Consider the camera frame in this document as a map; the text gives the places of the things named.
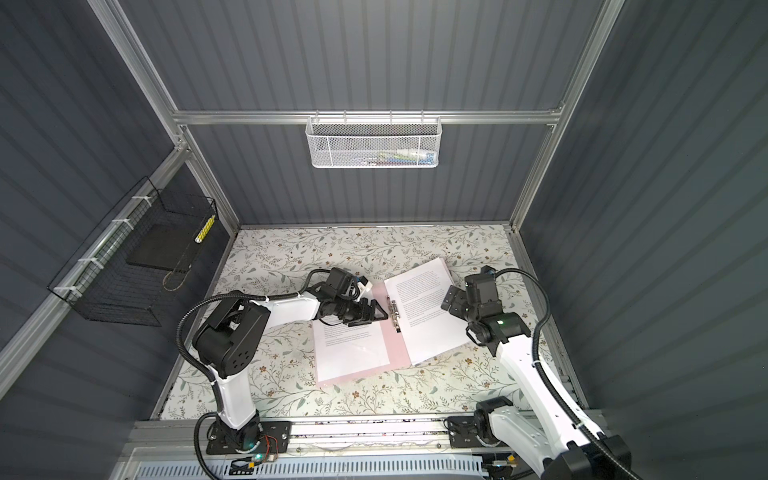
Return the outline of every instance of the white mesh basket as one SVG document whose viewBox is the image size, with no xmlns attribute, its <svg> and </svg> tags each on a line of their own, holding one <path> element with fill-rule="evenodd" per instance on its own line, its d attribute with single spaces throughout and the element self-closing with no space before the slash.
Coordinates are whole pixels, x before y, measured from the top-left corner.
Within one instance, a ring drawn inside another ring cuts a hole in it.
<svg viewBox="0 0 768 480">
<path fill-rule="evenodd" d="M 306 140 L 318 168 L 437 167 L 440 120 L 419 124 L 328 124 L 310 118 Z"/>
</svg>

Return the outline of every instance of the gray wall panel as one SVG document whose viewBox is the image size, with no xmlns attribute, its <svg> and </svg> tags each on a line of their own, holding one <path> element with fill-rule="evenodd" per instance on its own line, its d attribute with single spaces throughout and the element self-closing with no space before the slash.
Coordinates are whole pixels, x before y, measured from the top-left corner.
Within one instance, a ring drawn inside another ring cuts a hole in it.
<svg viewBox="0 0 768 480">
<path fill-rule="evenodd" d="M 767 15 L 628 2 L 523 224 L 591 406 L 648 477 L 763 474 L 743 453 L 768 445 Z"/>
<path fill-rule="evenodd" d="M 544 125 L 449 125 L 440 165 L 322 169 L 300 126 L 192 131 L 244 224 L 508 220 Z"/>
<path fill-rule="evenodd" d="M 85 3 L 0 2 L 0 31 L 2 346 L 171 143 Z"/>
<path fill-rule="evenodd" d="M 598 0 L 124 2 L 186 110 L 555 108 Z"/>
<path fill-rule="evenodd" d="M 0 109 L 5 346 L 58 268 L 173 145 L 85 1 L 0 2 Z M 200 194 L 185 167 L 168 188 Z M 228 238 L 217 223 L 172 318 L 205 294 Z M 106 478 L 174 364 L 174 324 L 67 315 L 0 401 L 0 478 Z"/>
</svg>

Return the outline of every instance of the black wire basket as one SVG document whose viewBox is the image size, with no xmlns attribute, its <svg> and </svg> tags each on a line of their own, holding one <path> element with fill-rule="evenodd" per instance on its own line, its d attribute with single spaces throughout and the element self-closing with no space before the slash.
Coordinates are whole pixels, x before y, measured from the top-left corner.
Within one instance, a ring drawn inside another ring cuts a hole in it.
<svg viewBox="0 0 768 480">
<path fill-rule="evenodd" d="M 201 195 L 153 188 L 138 200 L 88 258 L 83 244 L 48 285 L 85 319 L 160 326 L 217 218 L 215 201 Z"/>
</svg>

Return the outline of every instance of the wire basket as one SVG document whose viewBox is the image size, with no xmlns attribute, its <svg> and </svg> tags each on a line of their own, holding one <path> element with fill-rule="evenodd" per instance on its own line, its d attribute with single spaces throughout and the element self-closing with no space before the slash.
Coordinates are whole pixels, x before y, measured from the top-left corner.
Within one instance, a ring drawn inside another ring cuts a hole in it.
<svg viewBox="0 0 768 480">
<path fill-rule="evenodd" d="M 88 320 L 160 326 L 201 250 L 204 235 L 200 242 L 196 237 L 210 231 L 214 215 L 216 204 L 208 197 L 153 189 L 126 218 L 112 220 L 118 227 L 92 257 L 78 259 L 76 253 L 48 289 Z M 166 239 L 166 266 L 134 259 L 139 249 L 157 252 L 147 248 L 147 238 Z M 75 276 L 66 273 L 73 263 L 80 269 Z M 70 284 L 62 284 L 64 278 Z"/>
<path fill-rule="evenodd" d="M 434 168 L 442 124 L 331 124 L 306 122 L 317 168 Z"/>
</svg>

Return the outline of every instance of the floral pattern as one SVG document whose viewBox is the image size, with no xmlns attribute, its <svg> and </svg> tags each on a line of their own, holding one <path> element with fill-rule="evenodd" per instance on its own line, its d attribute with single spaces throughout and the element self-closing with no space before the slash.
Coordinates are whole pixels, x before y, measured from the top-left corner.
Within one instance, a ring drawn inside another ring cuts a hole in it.
<svg viewBox="0 0 768 480">
<path fill-rule="evenodd" d="M 501 225 L 242 230 L 216 293 L 295 291 L 309 270 L 328 266 L 378 282 L 436 257 L 445 258 L 457 285 L 485 264 L 517 266 Z M 533 326 L 536 314 L 521 277 L 500 278 L 498 291 L 505 309 Z M 261 339 L 248 376 L 263 417 L 460 412 L 517 389 L 488 350 L 471 343 L 416 366 L 321 389 L 311 329 L 310 323 L 289 323 Z M 545 339 L 541 355 L 554 369 Z M 213 409 L 205 377 L 184 363 L 161 418 L 194 419 Z"/>
</svg>

